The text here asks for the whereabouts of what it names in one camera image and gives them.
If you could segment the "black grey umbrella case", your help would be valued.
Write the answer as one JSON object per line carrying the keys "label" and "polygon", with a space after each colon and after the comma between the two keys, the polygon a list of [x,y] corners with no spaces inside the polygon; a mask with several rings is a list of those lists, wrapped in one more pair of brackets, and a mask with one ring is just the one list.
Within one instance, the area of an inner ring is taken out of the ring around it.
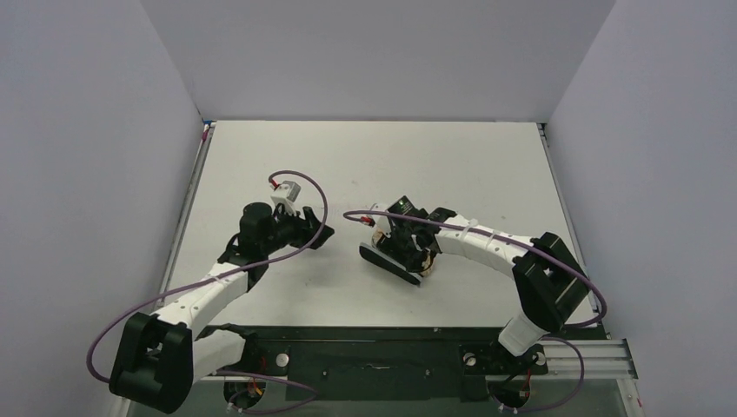
{"label": "black grey umbrella case", "polygon": [[394,261],[377,248],[362,242],[359,244],[358,251],[364,261],[368,261],[411,285],[420,286],[422,284],[423,277],[419,273],[408,272],[400,263]]}

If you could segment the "beige folding umbrella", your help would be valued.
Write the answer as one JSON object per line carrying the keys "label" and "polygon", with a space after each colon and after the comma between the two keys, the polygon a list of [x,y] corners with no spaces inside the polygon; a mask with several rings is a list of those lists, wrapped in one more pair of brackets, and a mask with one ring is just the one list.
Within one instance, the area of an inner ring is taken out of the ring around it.
{"label": "beige folding umbrella", "polygon": [[427,276],[433,267],[435,252],[421,247],[411,232],[392,232],[388,235],[377,230],[372,234],[371,244],[409,273]]}

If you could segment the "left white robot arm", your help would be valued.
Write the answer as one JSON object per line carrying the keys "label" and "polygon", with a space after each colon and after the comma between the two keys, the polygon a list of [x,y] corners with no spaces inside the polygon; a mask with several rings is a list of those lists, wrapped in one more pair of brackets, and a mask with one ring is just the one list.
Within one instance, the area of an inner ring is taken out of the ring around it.
{"label": "left white robot arm", "polygon": [[203,336],[203,330],[261,280],[275,252],[316,250],[334,232],[308,206],[291,213],[283,203],[246,205],[238,232],[208,278],[189,285],[163,308],[135,313],[125,322],[110,392],[166,414],[175,412],[198,380],[243,358],[246,336],[227,328]]}

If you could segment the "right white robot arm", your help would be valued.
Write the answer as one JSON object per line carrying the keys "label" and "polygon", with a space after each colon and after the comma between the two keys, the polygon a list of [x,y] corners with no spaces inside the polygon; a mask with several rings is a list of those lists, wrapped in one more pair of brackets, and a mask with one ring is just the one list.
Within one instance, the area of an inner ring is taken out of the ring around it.
{"label": "right white robot arm", "polygon": [[580,265],[553,233],[506,234],[447,208],[417,208],[407,197],[386,207],[384,215],[363,219],[374,234],[362,256],[414,285],[431,273],[438,255],[457,255],[509,277],[521,308],[495,344],[513,356],[561,330],[588,298]]}

